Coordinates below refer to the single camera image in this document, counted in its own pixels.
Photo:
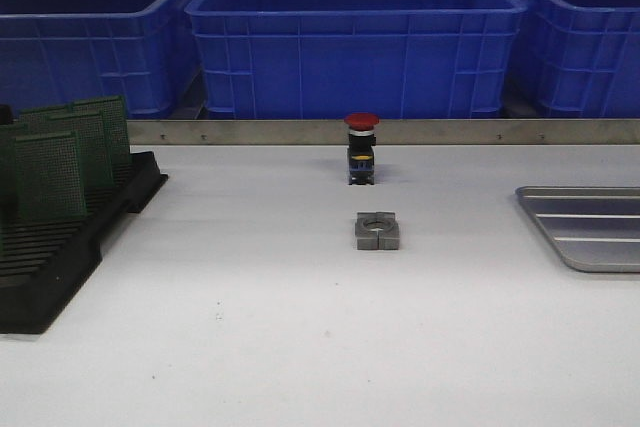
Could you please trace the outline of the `black slotted board rack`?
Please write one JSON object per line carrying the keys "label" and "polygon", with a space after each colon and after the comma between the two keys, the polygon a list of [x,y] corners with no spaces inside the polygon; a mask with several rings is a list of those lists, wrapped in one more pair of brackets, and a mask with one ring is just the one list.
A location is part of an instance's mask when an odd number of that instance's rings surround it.
{"label": "black slotted board rack", "polygon": [[[2,107],[1,126],[17,119]],[[103,237],[125,214],[141,212],[167,180],[151,152],[131,153],[129,166],[111,166],[112,187],[84,185],[83,218],[25,221],[17,197],[1,227],[2,332],[44,332],[101,262]]]}

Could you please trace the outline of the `silver metal tray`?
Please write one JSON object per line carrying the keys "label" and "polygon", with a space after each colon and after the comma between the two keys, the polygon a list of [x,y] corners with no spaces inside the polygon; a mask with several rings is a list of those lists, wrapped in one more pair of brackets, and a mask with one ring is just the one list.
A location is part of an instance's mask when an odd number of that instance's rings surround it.
{"label": "silver metal tray", "polygon": [[639,272],[637,187],[524,186],[519,205],[568,267]]}

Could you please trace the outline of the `red emergency stop button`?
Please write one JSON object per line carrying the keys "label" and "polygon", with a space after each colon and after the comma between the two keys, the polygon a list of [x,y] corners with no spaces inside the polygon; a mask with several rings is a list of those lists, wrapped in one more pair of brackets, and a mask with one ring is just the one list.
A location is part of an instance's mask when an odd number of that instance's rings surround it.
{"label": "red emergency stop button", "polygon": [[372,113],[351,113],[344,118],[349,128],[347,160],[350,185],[375,183],[374,128],[379,121],[379,117]]}

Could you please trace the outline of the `grey metal clamp block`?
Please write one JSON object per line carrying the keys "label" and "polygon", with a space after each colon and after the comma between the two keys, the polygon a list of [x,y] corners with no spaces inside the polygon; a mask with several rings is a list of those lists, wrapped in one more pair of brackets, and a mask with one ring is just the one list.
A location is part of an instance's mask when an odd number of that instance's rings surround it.
{"label": "grey metal clamp block", "polygon": [[358,212],[354,234],[358,250],[400,248],[400,229],[394,212]]}

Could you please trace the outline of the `blue centre plastic crate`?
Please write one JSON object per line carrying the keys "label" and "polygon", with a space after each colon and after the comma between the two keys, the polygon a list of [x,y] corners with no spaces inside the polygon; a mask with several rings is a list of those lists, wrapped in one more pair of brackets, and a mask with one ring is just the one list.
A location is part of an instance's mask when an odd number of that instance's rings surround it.
{"label": "blue centre plastic crate", "polygon": [[520,0],[192,0],[217,118],[491,118]]}

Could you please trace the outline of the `blue plastic crate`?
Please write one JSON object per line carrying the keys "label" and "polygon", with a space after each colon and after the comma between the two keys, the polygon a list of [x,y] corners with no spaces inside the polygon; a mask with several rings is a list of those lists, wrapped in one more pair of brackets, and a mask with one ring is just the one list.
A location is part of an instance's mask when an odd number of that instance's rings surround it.
{"label": "blue plastic crate", "polygon": [[199,72],[191,0],[1,0],[1,101],[15,112],[122,96],[165,118]]}
{"label": "blue plastic crate", "polygon": [[192,0],[217,118],[491,118],[520,0]]}
{"label": "blue plastic crate", "polygon": [[539,116],[639,115],[639,0],[523,0],[509,75]]}

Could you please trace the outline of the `green perfboard rear right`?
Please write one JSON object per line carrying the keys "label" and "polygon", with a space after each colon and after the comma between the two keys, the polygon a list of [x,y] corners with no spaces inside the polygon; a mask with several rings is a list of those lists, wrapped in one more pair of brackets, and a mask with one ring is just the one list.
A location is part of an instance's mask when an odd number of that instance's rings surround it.
{"label": "green perfboard rear right", "polygon": [[114,167],[131,164],[126,102],[122,96],[81,99],[71,103],[72,111],[97,111],[103,115],[105,140]]}

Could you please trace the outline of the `green perfboard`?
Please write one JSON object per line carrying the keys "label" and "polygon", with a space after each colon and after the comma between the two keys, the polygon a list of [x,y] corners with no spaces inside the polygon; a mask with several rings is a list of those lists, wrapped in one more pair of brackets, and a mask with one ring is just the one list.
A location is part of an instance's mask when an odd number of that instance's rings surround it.
{"label": "green perfboard", "polygon": [[97,111],[103,115],[105,140],[114,167],[131,164],[126,102],[122,96],[81,99],[71,103],[72,111]]}
{"label": "green perfboard", "polygon": [[35,135],[46,133],[48,130],[48,119],[51,116],[67,114],[71,111],[72,108],[68,104],[25,109],[20,112],[17,123],[25,125],[28,134]]}
{"label": "green perfboard", "polygon": [[14,141],[18,216],[25,221],[87,215],[75,133],[18,136]]}
{"label": "green perfboard", "polygon": [[76,133],[81,171],[86,188],[107,188],[114,185],[104,116],[101,112],[52,114],[47,117],[46,125],[51,131]]}

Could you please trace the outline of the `green perfboard middle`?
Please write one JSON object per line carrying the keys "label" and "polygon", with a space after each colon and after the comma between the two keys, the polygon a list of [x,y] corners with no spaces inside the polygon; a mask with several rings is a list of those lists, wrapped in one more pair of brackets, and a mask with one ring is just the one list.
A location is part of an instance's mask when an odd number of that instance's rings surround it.
{"label": "green perfboard middle", "polygon": [[46,125],[51,131],[76,133],[81,171],[86,188],[107,188],[114,185],[104,116],[101,112],[52,114],[47,117]]}

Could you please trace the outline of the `green perfboard front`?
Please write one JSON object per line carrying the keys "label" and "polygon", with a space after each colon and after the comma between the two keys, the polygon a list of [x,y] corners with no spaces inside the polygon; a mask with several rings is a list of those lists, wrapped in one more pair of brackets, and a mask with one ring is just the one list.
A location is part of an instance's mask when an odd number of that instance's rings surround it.
{"label": "green perfboard front", "polygon": [[75,133],[18,136],[14,141],[18,216],[25,221],[87,215]]}

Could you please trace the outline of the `blue right plastic crate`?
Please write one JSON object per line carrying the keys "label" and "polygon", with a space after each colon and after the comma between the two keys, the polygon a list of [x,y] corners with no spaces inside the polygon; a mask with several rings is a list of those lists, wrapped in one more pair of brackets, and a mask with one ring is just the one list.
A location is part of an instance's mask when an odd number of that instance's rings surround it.
{"label": "blue right plastic crate", "polygon": [[539,116],[639,115],[639,0],[523,0],[509,75]]}

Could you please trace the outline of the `green perfboard rear left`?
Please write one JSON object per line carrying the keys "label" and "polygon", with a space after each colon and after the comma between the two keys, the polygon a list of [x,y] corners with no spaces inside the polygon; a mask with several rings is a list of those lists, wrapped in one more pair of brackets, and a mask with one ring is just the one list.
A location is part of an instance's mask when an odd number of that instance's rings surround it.
{"label": "green perfboard rear left", "polygon": [[72,108],[68,104],[25,109],[20,112],[17,123],[25,125],[28,134],[35,135],[46,133],[48,130],[48,119],[51,116],[67,114],[71,111]]}

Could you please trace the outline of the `blue left plastic crate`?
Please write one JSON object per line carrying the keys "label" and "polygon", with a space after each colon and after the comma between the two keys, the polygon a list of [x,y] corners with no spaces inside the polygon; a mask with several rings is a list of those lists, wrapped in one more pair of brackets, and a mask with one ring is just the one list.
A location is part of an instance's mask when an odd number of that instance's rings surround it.
{"label": "blue left plastic crate", "polygon": [[122,96],[165,118],[199,72],[191,0],[1,0],[1,101],[15,112]]}

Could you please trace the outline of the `green perfboard left edge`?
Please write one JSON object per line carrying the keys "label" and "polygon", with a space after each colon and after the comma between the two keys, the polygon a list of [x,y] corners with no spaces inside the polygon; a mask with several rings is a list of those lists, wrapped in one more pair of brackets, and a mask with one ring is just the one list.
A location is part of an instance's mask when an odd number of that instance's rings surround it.
{"label": "green perfboard left edge", "polygon": [[15,139],[28,134],[22,122],[1,126],[1,227],[13,216],[17,203]]}

